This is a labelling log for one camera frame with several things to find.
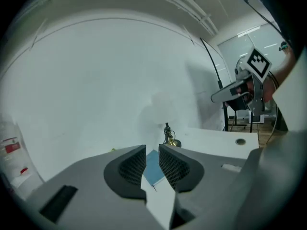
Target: wooden floor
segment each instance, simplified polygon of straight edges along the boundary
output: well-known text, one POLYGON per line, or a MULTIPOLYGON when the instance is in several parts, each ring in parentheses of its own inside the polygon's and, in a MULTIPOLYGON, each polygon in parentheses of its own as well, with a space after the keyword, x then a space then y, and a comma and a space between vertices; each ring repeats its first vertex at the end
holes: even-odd
MULTIPOLYGON (((258 139, 259 139, 259 147, 263 148, 265 147, 265 143, 270 137, 270 134, 273 130, 273 126, 271 125, 271 122, 275 121, 275 118, 265 118, 264 119, 264 124, 253 124, 252 127, 252 133, 258 133, 258 139)), ((228 131, 231 129, 233 119, 228 120, 228 131)), ((237 124, 246 124, 247 126, 233 126, 232 132, 244 132, 244 133, 249 133, 250 129, 250 124, 248 123, 248 118, 247 119, 238 119, 237 124)), ((273 133, 273 136, 271 137, 269 142, 272 142, 274 139, 277 137, 283 136, 286 134, 286 132, 282 132, 279 130, 275 130, 273 133)))

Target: fluorescent light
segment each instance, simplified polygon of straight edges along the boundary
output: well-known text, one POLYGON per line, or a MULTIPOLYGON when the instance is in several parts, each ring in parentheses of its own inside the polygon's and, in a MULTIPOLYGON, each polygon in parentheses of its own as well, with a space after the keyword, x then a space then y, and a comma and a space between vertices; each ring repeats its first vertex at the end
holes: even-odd
POLYGON ((237 36, 238 36, 238 37, 241 37, 241 36, 246 35, 247 33, 254 32, 254 31, 258 30, 258 29, 260 29, 260 26, 257 26, 257 27, 255 27, 255 28, 253 28, 253 29, 250 29, 250 30, 246 31, 246 32, 238 33, 237 36))
POLYGON ((265 46, 264 48, 272 47, 272 46, 275 46, 275 45, 277 45, 277 44, 271 44, 271 45, 265 46))

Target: blue paper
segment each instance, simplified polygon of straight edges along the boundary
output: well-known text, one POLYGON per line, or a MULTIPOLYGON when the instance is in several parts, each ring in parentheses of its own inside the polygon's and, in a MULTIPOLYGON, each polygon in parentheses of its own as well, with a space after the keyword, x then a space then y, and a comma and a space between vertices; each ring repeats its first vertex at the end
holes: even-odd
POLYGON ((157 151, 152 150, 146 156, 146 168, 143 174, 150 185, 154 185, 164 177, 159 166, 159 153, 157 151))

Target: red label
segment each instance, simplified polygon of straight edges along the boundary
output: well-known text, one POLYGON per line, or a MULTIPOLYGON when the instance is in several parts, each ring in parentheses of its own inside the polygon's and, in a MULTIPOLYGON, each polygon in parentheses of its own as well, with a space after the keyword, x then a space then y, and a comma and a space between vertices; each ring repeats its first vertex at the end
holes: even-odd
POLYGON ((19 142, 5 146, 6 153, 14 152, 14 151, 18 150, 19 148, 20 148, 19 142))

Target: gold and black figurine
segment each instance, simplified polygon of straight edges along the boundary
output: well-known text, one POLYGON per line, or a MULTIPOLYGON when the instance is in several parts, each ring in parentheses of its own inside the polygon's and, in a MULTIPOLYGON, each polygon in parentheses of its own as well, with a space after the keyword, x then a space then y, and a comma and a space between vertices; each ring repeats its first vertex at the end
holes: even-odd
POLYGON ((166 124, 166 127, 164 128, 165 141, 163 144, 181 148, 181 142, 180 140, 176 140, 175 132, 171 129, 168 123, 165 124, 166 124))

